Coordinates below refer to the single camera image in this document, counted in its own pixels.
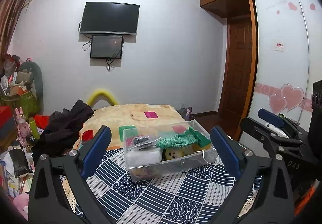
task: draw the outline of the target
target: patterned tablecloth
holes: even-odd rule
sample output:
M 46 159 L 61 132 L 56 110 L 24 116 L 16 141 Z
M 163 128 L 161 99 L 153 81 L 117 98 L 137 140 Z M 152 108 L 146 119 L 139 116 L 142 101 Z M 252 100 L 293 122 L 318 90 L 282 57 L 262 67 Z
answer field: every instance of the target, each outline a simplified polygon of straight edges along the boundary
M 106 151 L 87 183 L 106 212 L 119 224 L 205 224 L 231 191 L 230 177 L 220 158 L 188 172 L 133 182 L 124 165 L 123 149 Z M 261 176 L 253 185 L 258 190 Z M 76 204 L 76 214 L 84 216 Z

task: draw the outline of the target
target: clear plastic bin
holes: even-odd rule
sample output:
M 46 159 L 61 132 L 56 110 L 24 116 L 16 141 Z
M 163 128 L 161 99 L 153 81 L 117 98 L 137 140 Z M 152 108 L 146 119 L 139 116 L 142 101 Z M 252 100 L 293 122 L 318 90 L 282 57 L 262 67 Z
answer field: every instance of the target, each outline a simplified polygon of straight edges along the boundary
M 199 131 L 206 138 L 210 139 L 209 133 L 202 127 L 196 120 L 168 124 L 155 127 L 144 127 L 144 128 L 135 128 L 135 129 L 125 129 L 123 131 L 124 137 L 124 157 L 125 157 L 125 166 L 128 169 L 128 172 L 131 175 L 133 181 L 151 179 L 164 177 L 167 175 L 175 174 L 178 172 L 188 171 L 200 166 L 203 166 L 209 163 L 214 163 L 218 154 L 215 149 L 211 148 L 205 151 L 197 151 L 191 155 L 187 155 L 181 158 L 176 158 L 168 161 L 162 161 L 156 164 L 145 165 L 140 167 L 129 167 L 127 161 L 126 153 L 129 150 L 137 148 L 138 145 L 133 144 L 133 138 L 138 136 L 149 136 L 153 140 L 159 140 L 160 138 L 169 138 L 176 135 L 175 130 L 188 129 L 192 127 L 193 130 Z

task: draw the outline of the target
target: baseboard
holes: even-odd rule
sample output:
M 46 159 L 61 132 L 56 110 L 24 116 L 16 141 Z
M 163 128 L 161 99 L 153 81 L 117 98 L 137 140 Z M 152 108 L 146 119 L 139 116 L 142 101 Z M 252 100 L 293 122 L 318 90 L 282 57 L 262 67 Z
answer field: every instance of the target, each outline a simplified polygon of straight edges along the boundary
M 198 118 L 198 117 L 203 117 L 203 116 L 208 116 L 208 115 L 216 115 L 217 113 L 218 113 L 217 111 L 213 110 L 213 111 L 191 114 L 191 116 Z

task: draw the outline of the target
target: green bottle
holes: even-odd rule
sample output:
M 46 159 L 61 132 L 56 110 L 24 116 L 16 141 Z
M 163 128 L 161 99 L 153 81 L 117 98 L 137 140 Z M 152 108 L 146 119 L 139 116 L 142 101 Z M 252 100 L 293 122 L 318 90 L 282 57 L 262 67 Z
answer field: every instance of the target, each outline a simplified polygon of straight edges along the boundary
M 33 133 L 33 137 L 36 139 L 40 139 L 40 135 L 34 118 L 29 118 L 29 125 L 30 125 L 31 132 Z

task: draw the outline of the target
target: wooden floor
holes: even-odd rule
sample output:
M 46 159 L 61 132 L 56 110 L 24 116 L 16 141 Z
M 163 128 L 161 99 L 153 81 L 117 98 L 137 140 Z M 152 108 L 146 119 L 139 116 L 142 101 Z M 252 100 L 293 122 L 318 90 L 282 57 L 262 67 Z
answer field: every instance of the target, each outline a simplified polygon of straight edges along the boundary
M 228 118 L 221 118 L 219 114 L 197 117 L 196 121 L 198 121 L 198 123 L 209 133 L 214 126 L 221 126 L 226 134 L 230 135 L 231 137 L 235 135 L 239 124 L 239 121 L 233 121 Z

